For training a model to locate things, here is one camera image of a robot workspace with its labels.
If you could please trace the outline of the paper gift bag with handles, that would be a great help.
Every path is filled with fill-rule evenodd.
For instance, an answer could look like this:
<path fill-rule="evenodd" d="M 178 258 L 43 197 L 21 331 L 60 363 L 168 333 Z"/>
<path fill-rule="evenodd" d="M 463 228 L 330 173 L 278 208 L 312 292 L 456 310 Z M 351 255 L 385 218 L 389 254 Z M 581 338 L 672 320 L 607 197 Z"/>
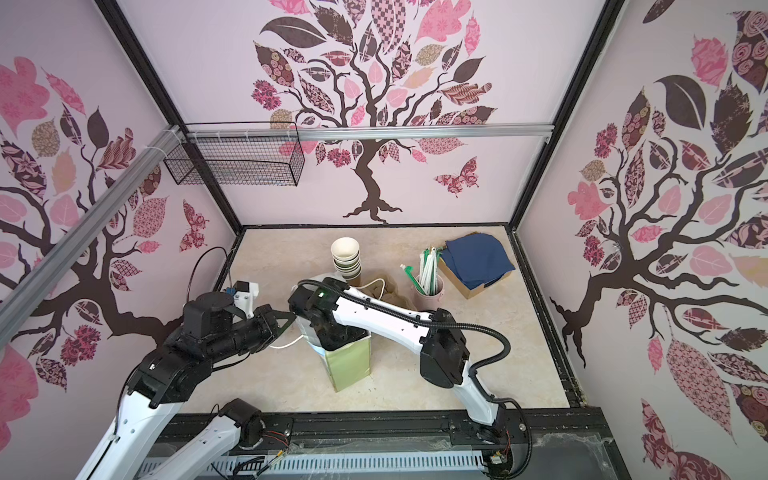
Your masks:
<path fill-rule="evenodd" d="M 371 373 L 371 338 L 369 331 L 358 327 L 313 327 L 296 313 L 295 324 L 302 339 L 317 353 L 335 392 L 354 385 Z"/>

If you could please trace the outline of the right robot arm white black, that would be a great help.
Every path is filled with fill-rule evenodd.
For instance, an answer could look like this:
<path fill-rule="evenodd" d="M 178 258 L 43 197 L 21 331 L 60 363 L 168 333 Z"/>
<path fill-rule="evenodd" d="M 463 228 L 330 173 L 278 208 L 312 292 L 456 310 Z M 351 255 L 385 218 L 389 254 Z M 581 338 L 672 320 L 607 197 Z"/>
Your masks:
<path fill-rule="evenodd" d="M 419 312 L 397 307 L 331 277 L 299 281 L 288 305 L 293 314 L 309 323 L 327 350 L 346 346 L 355 334 L 367 332 L 416 355 L 422 379 L 453 392 L 476 425 L 480 441 L 507 443 L 516 434 L 527 432 L 519 403 L 513 398 L 493 395 L 479 377 L 481 368 L 496 364 L 511 353 L 511 344 L 502 333 L 458 322 L 442 308 Z M 466 331 L 497 340 L 501 350 L 472 360 Z"/>

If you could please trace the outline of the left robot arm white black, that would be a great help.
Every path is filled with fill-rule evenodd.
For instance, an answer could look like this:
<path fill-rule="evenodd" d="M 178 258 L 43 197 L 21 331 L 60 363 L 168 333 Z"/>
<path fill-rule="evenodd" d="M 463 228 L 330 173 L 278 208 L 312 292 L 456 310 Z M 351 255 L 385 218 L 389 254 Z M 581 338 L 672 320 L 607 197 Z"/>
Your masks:
<path fill-rule="evenodd" d="M 295 314 L 269 305 L 246 314 L 225 292 L 205 293 L 187 302 L 181 326 L 147 354 L 125 381 L 115 418 L 79 478 L 133 478 L 199 384 L 234 365 L 235 357 L 269 347 L 295 319 Z M 260 446 L 265 430 L 259 409 L 241 399 L 232 400 L 149 476 L 193 479 L 234 448 Z"/>

